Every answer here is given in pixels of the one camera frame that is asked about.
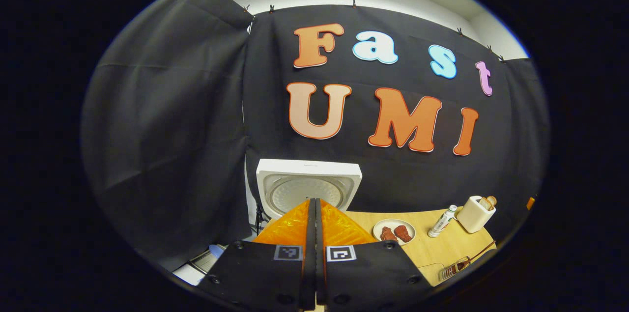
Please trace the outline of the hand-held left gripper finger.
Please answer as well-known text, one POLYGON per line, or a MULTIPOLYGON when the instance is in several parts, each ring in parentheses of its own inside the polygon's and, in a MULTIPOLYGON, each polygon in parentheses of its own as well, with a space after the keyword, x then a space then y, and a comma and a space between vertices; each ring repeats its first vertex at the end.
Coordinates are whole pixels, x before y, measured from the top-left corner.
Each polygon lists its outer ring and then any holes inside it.
POLYGON ((305 202, 305 240, 297 245, 237 241, 198 287, 237 312, 300 312, 316 299, 316 199, 305 202))
POLYGON ((401 312, 433 286, 394 240, 352 244, 352 220, 316 200, 316 302, 327 312, 401 312))

